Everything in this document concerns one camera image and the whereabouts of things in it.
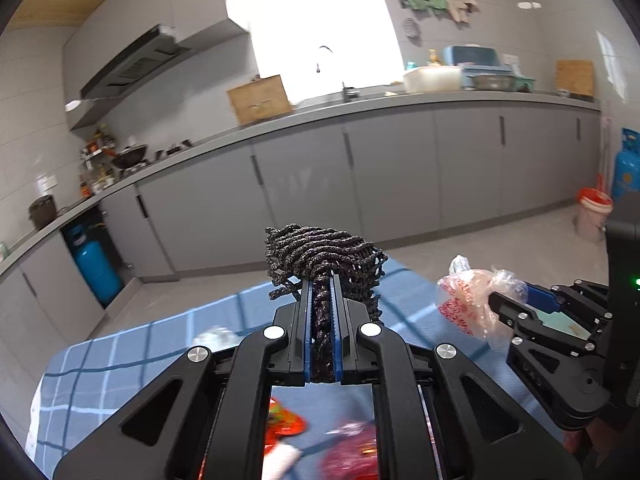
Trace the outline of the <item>clear plastic bag red print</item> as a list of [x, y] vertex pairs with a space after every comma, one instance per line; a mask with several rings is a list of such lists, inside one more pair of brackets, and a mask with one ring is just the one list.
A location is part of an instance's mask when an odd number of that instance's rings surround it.
[[501, 323], [489, 307], [493, 292], [523, 304], [528, 297], [527, 285], [513, 272], [473, 269], [468, 258], [456, 255], [450, 262], [449, 273], [437, 282], [434, 304], [463, 333], [486, 342], [492, 350], [506, 352], [513, 330]]

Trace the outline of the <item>black foam net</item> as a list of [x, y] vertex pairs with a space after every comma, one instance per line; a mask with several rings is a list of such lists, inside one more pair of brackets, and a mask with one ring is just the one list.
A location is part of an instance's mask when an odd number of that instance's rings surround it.
[[266, 263], [276, 300], [302, 296], [303, 284], [311, 284], [311, 371], [313, 382], [333, 382], [332, 358], [332, 278], [340, 280], [344, 298], [367, 308], [368, 319], [376, 322], [382, 311], [374, 289], [384, 276], [387, 256], [362, 237], [323, 226], [290, 223], [283, 228], [268, 226]]

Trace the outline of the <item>grey kitchen counter cabinets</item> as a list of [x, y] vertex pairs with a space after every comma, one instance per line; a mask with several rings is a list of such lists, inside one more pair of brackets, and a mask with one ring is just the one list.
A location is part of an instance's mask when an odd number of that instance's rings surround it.
[[254, 270], [267, 226], [332, 226], [394, 247], [560, 206], [593, 185], [597, 104], [461, 92], [308, 110], [229, 131], [126, 178], [17, 248], [2, 280], [37, 334], [87, 338], [105, 309], [63, 229], [98, 210], [141, 281]]

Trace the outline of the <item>kitchen faucet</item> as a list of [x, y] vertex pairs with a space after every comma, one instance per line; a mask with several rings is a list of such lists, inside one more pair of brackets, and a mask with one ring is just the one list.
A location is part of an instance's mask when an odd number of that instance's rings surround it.
[[331, 47], [322, 44], [316, 57], [316, 74], [319, 86], [329, 96], [337, 94], [343, 103], [355, 101], [360, 97], [359, 90], [345, 82], [345, 76]]

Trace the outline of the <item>red snack wrapper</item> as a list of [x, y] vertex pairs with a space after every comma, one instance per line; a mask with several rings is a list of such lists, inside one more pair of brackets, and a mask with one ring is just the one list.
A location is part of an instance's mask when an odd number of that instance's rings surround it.
[[264, 454], [272, 452], [282, 438], [298, 436], [306, 429], [307, 423], [302, 416], [285, 408], [277, 399], [270, 398]]

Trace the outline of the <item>blue checkered tablecloth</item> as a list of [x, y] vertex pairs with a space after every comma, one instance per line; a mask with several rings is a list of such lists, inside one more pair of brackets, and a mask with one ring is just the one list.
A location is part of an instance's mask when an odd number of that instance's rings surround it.
[[[382, 321], [409, 344], [432, 348], [450, 342], [463, 351], [503, 390], [517, 400], [553, 437], [562, 436], [534, 397], [506, 365], [506, 357], [488, 344], [465, 335], [437, 310], [436, 286], [390, 259], [376, 292]], [[269, 297], [270, 283], [241, 290], [184, 313], [128, 330], [74, 344], [56, 354], [34, 397], [39, 408], [32, 418], [26, 452], [51, 478], [56, 465], [178, 356], [197, 336], [213, 327], [231, 330], [235, 339], [271, 323], [278, 307], [291, 302]], [[370, 422], [371, 391], [367, 387], [308, 385], [275, 388], [273, 396], [306, 420], [307, 429], [286, 442], [300, 452], [288, 470], [289, 479], [321, 479], [322, 463], [337, 445], [336, 430], [346, 422]]]

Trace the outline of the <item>blue gas cylinder right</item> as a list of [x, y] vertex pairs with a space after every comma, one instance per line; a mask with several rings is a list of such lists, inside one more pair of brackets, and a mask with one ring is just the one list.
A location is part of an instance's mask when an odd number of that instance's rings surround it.
[[612, 200], [640, 190], [639, 133], [629, 128], [622, 129], [622, 149], [615, 157]]

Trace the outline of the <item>blue gas cylinder under counter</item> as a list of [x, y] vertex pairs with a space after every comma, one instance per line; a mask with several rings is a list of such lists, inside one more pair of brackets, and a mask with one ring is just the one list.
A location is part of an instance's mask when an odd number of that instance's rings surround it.
[[107, 307], [124, 288], [122, 279], [98, 240], [84, 226], [73, 226], [68, 233], [78, 269], [96, 299]]

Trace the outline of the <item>metal bowl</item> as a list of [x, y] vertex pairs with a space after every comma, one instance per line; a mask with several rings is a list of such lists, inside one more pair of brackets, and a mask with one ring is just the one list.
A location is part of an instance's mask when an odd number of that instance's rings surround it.
[[511, 74], [476, 74], [470, 77], [473, 88], [477, 91], [515, 90], [516, 78]]

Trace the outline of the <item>blue dish rack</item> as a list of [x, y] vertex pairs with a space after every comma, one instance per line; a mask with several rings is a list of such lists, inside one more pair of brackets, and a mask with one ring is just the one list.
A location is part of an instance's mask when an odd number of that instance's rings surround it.
[[472, 75], [493, 74], [503, 69], [495, 49], [475, 44], [466, 44], [465, 46], [455, 44], [443, 48], [442, 60], [446, 65], [460, 68], [460, 84], [463, 89], [474, 87]]

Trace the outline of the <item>white plastic basin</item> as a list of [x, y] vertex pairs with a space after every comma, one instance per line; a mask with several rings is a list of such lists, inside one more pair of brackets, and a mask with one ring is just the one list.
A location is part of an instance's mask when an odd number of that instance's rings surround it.
[[421, 66], [404, 73], [407, 93], [439, 93], [461, 89], [461, 68], [457, 66]]

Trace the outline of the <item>dark pot on counter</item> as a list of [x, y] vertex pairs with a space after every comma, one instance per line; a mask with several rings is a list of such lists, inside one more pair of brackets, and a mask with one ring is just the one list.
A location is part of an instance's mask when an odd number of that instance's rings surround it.
[[34, 200], [28, 207], [28, 218], [37, 231], [44, 229], [58, 218], [54, 196], [46, 194]]

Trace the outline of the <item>black wok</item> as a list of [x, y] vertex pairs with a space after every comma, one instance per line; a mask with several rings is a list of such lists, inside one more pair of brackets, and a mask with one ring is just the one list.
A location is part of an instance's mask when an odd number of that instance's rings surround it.
[[145, 161], [147, 150], [148, 146], [146, 144], [127, 146], [112, 158], [112, 165], [120, 170], [127, 170], [138, 166]]

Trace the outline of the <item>cardboard box by sink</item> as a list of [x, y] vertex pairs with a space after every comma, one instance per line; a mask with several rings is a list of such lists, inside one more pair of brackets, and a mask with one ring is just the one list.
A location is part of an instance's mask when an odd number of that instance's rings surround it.
[[294, 112], [280, 75], [257, 78], [228, 90], [227, 94], [242, 127]]

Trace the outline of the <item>black range hood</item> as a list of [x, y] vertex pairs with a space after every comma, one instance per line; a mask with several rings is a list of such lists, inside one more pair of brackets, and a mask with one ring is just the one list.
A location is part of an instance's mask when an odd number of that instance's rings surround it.
[[84, 100], [115, 99], [162, 66], [188, 52], [174, 30], [155, 25], [101, 68], [80, 90]]

